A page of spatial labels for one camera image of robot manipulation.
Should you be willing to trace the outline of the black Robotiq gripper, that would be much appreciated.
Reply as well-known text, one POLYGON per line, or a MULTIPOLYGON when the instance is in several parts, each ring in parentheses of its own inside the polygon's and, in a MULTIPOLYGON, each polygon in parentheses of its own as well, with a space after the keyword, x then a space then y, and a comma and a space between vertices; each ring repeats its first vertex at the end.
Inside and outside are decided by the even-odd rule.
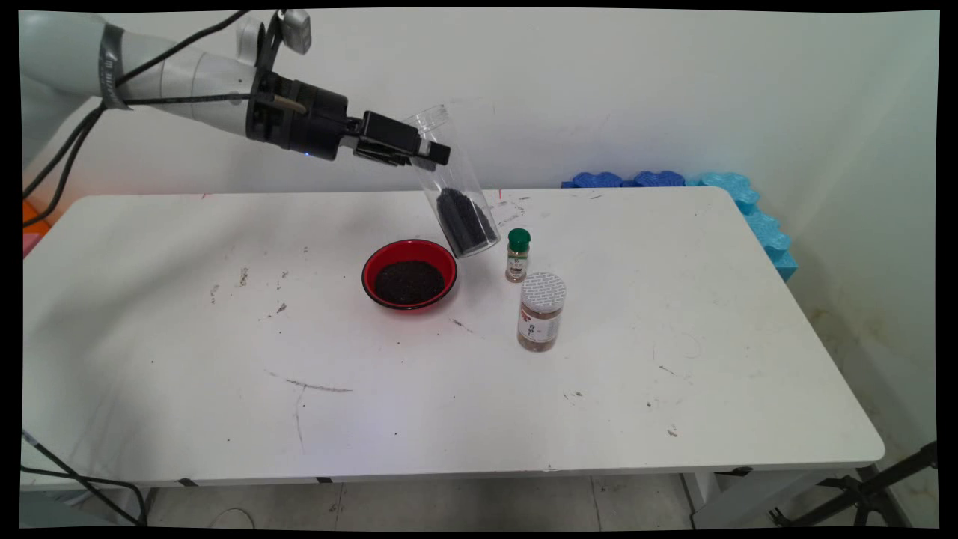
POLYGON ((356 156, 394 167, 448 166, 451 148, 420 139, 416 127, 376 112, 352 116, 343 95, 257 69, 245 117, 248 139, 332 162, 361 127, 356 156))

